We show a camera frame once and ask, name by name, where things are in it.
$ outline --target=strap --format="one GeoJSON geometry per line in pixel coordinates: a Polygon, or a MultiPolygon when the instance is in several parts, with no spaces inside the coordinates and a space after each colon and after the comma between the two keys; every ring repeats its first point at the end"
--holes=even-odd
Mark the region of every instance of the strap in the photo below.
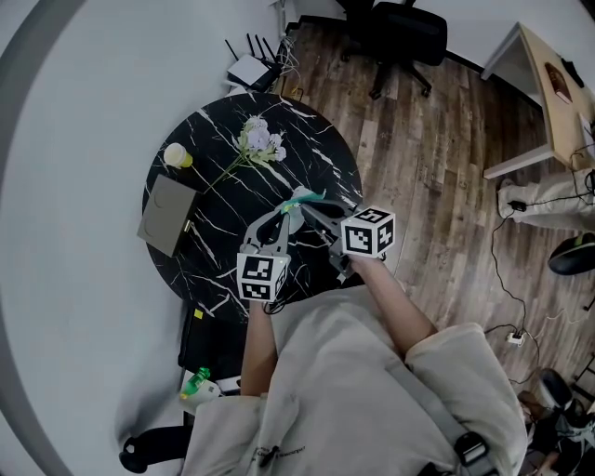
{"type": "Polygon", "coordinates": [[[438,396],[424,385],[401,361],[395,361],[389,373],[430,416],[461,460],[459,473],[463,476],[497,475],[482,437],[469,432],[446,409],[438,396]]]}

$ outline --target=desk leg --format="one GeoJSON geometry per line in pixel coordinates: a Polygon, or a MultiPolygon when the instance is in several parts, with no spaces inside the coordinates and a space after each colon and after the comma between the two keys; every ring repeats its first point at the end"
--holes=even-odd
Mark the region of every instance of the desk leg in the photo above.
{"type": "Polygon", "coordinates": [[[504,174],[508,174],[508,172],[512,172],[513,170],[518,170],[519,168],[527,167],[528,165],[536,164],[537,162],[541,162],[542,160],[549,159],[550,157],[554,156],[554,152],[549,146],[549,144],[542,145],[541,147],[537,147],[532,151],[526,152],[521,155],[517,155],[513,159],[507,160],[502,164],[494,165],[493,167],[486,168],[483,171],[483,178],[484,179],[495,179],[504,174]]]}
{"type": "Polygon", "coordinates": [[[502,58],[504,56],[504,54],[509,50],[509,48],[512,46],[512,44],[515,41],[517,41],[517,39],[519,39],[520,36],[521,36],[521,30],[519,30],[519,24],[517,23],[516,25],[514,25],[512,30],[510,30],[510,33],[506,36],[506,38],[504,38],[504,41],[500,44],[500,46],[494,52],[492,57],[488,60],[488,62],[483,67],[483,72],[481,75],[481,78],[483,80],[486,80],[487,78],[489,78],[492,75],[492,73],[494,72],[494,69],[496,68],[496,64],[498,63],[500,58],[502,58]]]}

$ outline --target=person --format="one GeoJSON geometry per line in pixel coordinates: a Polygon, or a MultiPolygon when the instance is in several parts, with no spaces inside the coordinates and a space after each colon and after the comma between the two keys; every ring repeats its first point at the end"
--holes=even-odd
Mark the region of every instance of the person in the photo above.
{"type": "Polygon", "coordinates": [[[351,263],[365,285],[274,315],[250,303],[241,395],[198,406],[183,476],[457,474],[453,446],[390,373],[402,359],[500,475],[518,473],[522,409],[482,329],[437,332],[382,261],[351,263]]]}

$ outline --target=wooden desk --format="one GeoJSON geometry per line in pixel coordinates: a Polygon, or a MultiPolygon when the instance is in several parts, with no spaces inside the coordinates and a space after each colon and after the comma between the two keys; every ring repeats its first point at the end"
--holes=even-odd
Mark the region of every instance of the wooden desk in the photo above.
{"type": "Polygon", "coordinates": [[[515,46],[519,47],[519,42],[522,42],[522,48],[531,65],[531,71],[536,82],[536,90],[541,99],[540,102],[543,108],[548,143],[509,159],[502,164],[485,169],[483,171],[483,177],[493,179],[513,170],[549,159],[550,157],[555,157],[572,170],[595,166],[595,162],[588,158],[586,151],[581,151],[584,157],[580,155],[573,156],[573,153],[577,149],[588,145],[585,144],[578,115],[582,114],[589,121],[593,121],[595,111],[591,99],[592,96],[586,88],[581,89],[578,87],[575,80],[564,69],[562,61],[556,52],[531,30],[517,23],[485,65],[482,79],[489,78],[507,51],[513,49],[515,46]],[[564,75],[572,96],[572,103],[566,104],[554,93],[548,72],[546,71],[547,62],[553,64],[564,75]]]}

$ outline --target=gray strap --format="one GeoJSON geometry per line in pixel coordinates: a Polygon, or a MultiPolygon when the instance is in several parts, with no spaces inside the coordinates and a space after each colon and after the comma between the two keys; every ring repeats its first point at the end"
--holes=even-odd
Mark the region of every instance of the gray strap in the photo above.
{"type": "MultiPolygon", "coordinates": [[[[442,400],[414,376],[401,361],[395,361],[387,370],[430,416],[453,448],[460,437],[469,433],[446,409],[442,400]]],[[[464,476],[483,476],[495,470],[489,455],[478,459],[470,466],[459,465],[459,472],[464,476]]]]}

